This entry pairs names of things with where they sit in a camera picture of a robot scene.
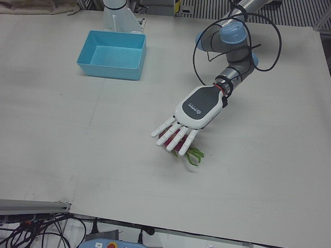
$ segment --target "blue container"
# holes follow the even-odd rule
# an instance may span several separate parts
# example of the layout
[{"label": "blue container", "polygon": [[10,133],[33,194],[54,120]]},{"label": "blue container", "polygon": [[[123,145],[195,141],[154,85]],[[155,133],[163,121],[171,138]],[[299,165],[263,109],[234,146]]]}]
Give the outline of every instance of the blue container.
[{"label": "blue container", "polygon": [[77,64],[87,75],[139,80],[145,56],[143,34],[90,31]]}]

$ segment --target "robotic hand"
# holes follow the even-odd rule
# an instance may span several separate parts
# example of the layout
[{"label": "robotic hand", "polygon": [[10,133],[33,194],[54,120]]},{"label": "robotic hand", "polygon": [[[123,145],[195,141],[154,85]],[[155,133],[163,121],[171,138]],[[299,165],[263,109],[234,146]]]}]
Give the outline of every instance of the robotic hand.
[{"label": "robotic hand", "polygon": [[183,136],[190,131],[187,139],[179,150],[179,156],[184,156],[200,129],[203,129],[221,110],[223,91],[217,85],[195,88],[175,108],[175,114],[166,120],[152,133],[156,137],[172,125],[156,144],[163,145],[178,129],[175,138],[167,145],[167,151],[175,148]]},{"label": "robotic hand", "polygon": [[[156,142],[158,146],[176,133],[166,148],[167,151],[172,151],[189,132],[179,151],[179,155],[184,156],[197,133],[227,105],[227,98],[233,90],[256,68],[258,58],[251,51],[251,44],[248,45],[243,23],[247,21],[248,12],[254,13],[270,2],[271,0],[242,0],[233,6],[222,21],[215,22],[197,35],[196,48],[226,54],[229,66],[215,78],[212,86],[195,88],[177,105],[174,115],[151,133],[152,137],[156,137],[171,126]],[[275,63],[279,58],[280,49],[281,39]]]}]

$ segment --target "metal grating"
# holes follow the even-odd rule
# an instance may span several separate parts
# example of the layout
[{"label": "metal grating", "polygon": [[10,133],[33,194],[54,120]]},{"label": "metal grating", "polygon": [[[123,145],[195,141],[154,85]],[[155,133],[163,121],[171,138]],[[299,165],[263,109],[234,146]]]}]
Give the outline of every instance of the metal grating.
[{"label": "metal grating", "polygon": [[[230,10],[228,0],[183,0],[182,6],[194,6],[193,13],[182,13],[182,17],[187,18],[217,20]],[[257,13],[267,16],[277,25],[313,27],[330,6],[331,0],[284,0],[281,5],[265,5]],[[266,23],[258,17],[252,17],[250,21]],[[331,18],[322,28],[331,29]]]}]

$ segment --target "white tabletop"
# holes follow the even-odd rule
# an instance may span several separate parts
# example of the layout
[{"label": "white tabletop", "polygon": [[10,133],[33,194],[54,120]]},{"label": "white tabletop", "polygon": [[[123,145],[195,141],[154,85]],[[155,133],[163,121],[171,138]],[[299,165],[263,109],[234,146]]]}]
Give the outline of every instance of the white tabletop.
[{"label": "white tabletop", "polygon": [[[150,133],[199,82],[196,33],[210,20],[146,16],[140,81],[76,65],[102,12],[0,15],[0,198],[68,201],[71,211],[286,247],[331,243],[331,80],[319,34],[280,26],[271,72],[254,72],[200,132],[195,168]],[[277,52],[249,24],[260,67]],[[208,83],[227,66],[197,54]]]}]

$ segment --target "floor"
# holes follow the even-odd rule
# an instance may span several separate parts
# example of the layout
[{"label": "floor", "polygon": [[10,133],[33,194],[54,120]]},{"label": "floor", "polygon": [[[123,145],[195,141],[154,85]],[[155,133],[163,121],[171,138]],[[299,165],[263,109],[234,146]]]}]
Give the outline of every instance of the floor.
[{"label": "floor", "polygon": [[[273,4],[264,6],[257,13],[270,18],[276,25],[313,27],[329,7],[331,0],[283,0],[281,4],[274,1]],[[230,8],[228,0],[183,0],[182,10],[178,15],[184,18],[217,20],[228,13]],[[141,13],[173,14],[169,7],[162,6],[142,8]],[[250,21],[266,23],[259,17],[252,17]],[[323,36],[322,43],[331,75],[331,17],[321,28],[330,30],[330,36]]]},{"label": "floor", "polygon": [[[81,216],[80,218],[91,219],[92,216]],[[89,234],[92,229],[92,221],[84,221],[87,227],[87,233]],[[75,220],[68,220],[66,227],[65,221],[61,222],[62,229],[64,229],[64,236],[68,238],[71,247],[76,247],[82,237],[84,236],[84,228],[81,223]],[[18,224],[6,224],[3,225],[2,228],[16,228]],[[108,222],[97,224],[99,232],[108,232],[117,230],[119,231],[119,240],[137,243],[138,236],[140,233],[140,226],[125,226],[119,225],[118,223]],[[47,231],[57,233],[55,227],[49,228]],[[9,231],[0,231],[0,241],[4,238],[8,237],[11,232]],[[143,243],[147,247],[150,248],[242,248],[242,247],[250,247],[250,248],[259,248],[261,246],[254,245],[250,246],[248,243],[242,242],[234,242],[229,240],[223,240],[218,238],[206,237],[206,236],[195,236],[191,234],[185,234],[182,232],[171,231],[171,230],[163,230],[156,229],[155,233],[150,236],[146,232],[143,232]],[[37,237],[33,242],[32,248],[41,247],[41,237]],[[59,237],[51,235],[46,237],[44,247],[64,247],[63,243]]]}]

